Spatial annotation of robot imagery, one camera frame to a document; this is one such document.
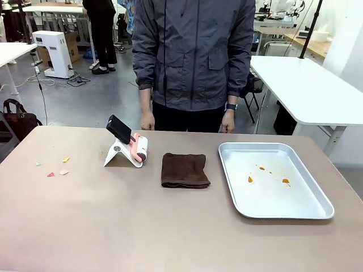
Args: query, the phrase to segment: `black pole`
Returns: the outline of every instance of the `black pole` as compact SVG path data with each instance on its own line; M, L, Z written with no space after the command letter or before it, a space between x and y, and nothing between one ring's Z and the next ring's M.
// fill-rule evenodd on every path
M323 0L319 0L318 7L316 8L316 12L314 14L313 22L311 23L311 27L310 27L309 32L307 34L307 38L306 38L305 44L304 44L304 46L302 48L301 55L300 55L299 58L304 58L307 45L309 44L311 35L313 34L313 31L314 31L316 20L318 20L319 11L320 11L320 8L322 7L322 3L323 3Z
M29 30L25 23L25 13L23 11L22 0L18 0L18 9L19 9L19 14L20 14L20 21L22 21L25 40L26 40L27 44L31 44L30 37L29 37Z

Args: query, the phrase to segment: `jacket zipper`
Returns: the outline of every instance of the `jacket zipper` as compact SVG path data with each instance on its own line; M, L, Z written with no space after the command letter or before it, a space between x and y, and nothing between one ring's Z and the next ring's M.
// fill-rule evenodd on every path
M195 49L194 49L194 63L193 63L193 77L192 77L192 89L191 89L191 110L194 95L194 79L195 79L195 66L197 64L197 48L198 48L198 29L199 29L199 5L200 0L198 0L198 11L197 11L197 31L195 34Z

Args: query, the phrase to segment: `person's hand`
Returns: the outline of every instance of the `person's hand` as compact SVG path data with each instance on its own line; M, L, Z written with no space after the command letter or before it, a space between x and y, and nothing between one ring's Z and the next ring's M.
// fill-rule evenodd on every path
M234 130L234 110L228 109L222 119L222 132L233 133Z
M151 111L141 113L141 129L155 130L155 118Z

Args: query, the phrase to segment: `person's right hand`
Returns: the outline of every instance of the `person's right hand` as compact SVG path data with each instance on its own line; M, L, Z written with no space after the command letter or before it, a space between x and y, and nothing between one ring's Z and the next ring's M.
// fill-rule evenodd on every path
M141 114L141 129L155 130L155 118L152 111L143 112Z

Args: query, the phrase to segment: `jacket drawstring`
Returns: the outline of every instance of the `jacket drawstring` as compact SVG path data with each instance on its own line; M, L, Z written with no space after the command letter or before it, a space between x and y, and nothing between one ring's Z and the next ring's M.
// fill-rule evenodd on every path
M184 8L183 8L183 10L181 11L181 13L180 13L180 17L183 17L183 15L184 15L184 11L185 11L185 9L187 8L187 4L188 4L188 0L185 0L185 2L184 2Z

